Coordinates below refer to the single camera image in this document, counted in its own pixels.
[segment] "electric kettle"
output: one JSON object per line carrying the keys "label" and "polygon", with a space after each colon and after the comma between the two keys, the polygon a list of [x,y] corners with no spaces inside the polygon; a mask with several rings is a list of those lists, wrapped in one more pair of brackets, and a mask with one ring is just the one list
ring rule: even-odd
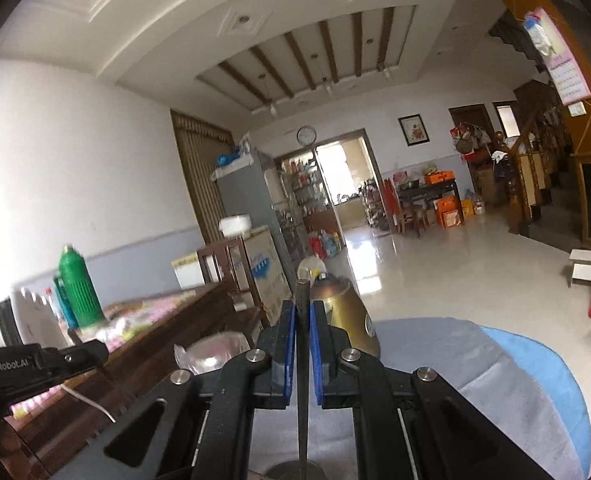
{"label": "electric kettle", "polygon": [[311,285],[311,300],[322,300],[326,311],[331,307],[330,324],[347,331],[353,348],[380,357],[373,322],[350,280],[320,274]]}

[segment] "framed picture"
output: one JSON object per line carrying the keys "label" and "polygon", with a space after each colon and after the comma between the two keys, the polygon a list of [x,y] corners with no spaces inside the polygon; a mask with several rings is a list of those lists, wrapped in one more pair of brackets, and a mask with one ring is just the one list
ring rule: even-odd
{"label": "framed picture", "polygon": [[419,114],[400,117],[398,118],[398,122],[400,123],[408,146],[429,142],[429,134]]}

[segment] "green thermos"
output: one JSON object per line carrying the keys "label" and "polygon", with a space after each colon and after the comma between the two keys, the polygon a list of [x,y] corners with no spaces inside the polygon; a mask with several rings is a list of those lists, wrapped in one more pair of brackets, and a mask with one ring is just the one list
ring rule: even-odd
{"label": "green thermos", "polygon": [[104,321],[87,265],[71,244],[64,246],[59,268],[64,290],[80,328]]}

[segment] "cable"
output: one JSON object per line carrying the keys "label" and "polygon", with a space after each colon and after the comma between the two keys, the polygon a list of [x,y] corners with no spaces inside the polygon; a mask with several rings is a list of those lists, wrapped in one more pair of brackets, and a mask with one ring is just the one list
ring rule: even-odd
{"label": "cable", "polygon": [[64,384],[61,384],[61,386],[64,391],[69,392],[77,399],[82,400],[82,402],[86,402],[89,406],[93,406],[96,410],[100,410],[102,413],[107,415],[111,419],[111,422],[116,421],[115,418],[113,418],[113,415],[111,415],[111,413],[109,413],[108,410],[103,408],[97,402],[93,402],[89,397],[85,397],[84,395],[79,394],[78,392],[76,392],[75,390],[72,390],[71,388],[69,388],[68,386],[65,386]]}

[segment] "wall clock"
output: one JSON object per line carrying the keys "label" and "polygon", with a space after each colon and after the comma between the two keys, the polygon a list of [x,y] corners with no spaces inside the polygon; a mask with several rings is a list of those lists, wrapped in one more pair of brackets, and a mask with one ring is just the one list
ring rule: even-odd
{"label": "wall clock", "polygon": [[309,146],[318,138],[318,134],[313,126],[302,126],[295,136],[300,146]]}

